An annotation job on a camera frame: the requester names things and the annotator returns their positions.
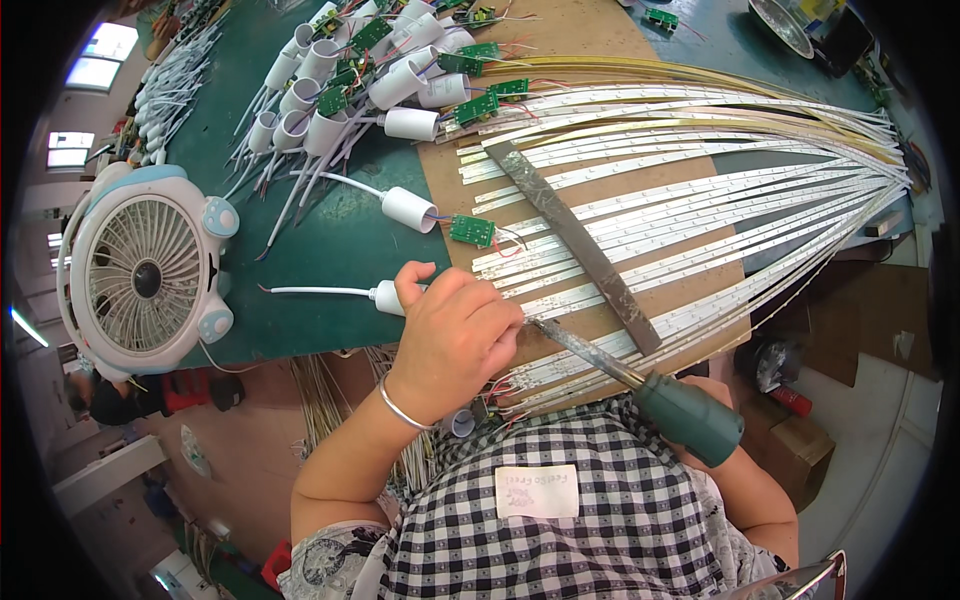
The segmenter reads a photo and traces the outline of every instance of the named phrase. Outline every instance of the fan grille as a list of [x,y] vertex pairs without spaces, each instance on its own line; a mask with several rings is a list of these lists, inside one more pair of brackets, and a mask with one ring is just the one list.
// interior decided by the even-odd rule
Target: fan grille
[[177,337],[201,293],[201,253],[187,217],[172,204],[137,200],[101,229],[87,263],[94,319],[127,352]]

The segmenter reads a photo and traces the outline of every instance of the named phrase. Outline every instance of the fan hub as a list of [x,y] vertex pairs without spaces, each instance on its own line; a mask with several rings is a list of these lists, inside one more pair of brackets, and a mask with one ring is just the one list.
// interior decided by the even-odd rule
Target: fan hub
[[156,296],[162,282],[163,274],[153,260],[144,260],[133,270],[133,290],[140,298]]

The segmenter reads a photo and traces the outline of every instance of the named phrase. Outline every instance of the green soldering iron handle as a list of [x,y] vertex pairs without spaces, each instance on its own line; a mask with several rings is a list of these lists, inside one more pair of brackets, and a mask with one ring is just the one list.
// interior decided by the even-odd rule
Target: green soldering iron handle
[[743,417],[704,389],[650,372],[634,402],[664,438],[683,444],[708,468],[726,461],[743,436]]

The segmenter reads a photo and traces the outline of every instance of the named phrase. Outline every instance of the metal bowl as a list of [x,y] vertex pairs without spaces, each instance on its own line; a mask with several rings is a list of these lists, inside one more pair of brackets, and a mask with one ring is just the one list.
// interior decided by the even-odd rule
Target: metal bowl
[[813,46],[804,28],[776,0],[749,0],[750,12],[760,17],[777,37],[805,59],[813,58]]

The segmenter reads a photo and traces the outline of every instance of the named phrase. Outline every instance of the cardboard box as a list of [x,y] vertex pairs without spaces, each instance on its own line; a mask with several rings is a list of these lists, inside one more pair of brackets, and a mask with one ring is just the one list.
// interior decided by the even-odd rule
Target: cardboard box
[[745,423],[740,445],[783,487],[799,513],[817,497],[836,443],[812,420],[765,394],[748,398],[740,414]]

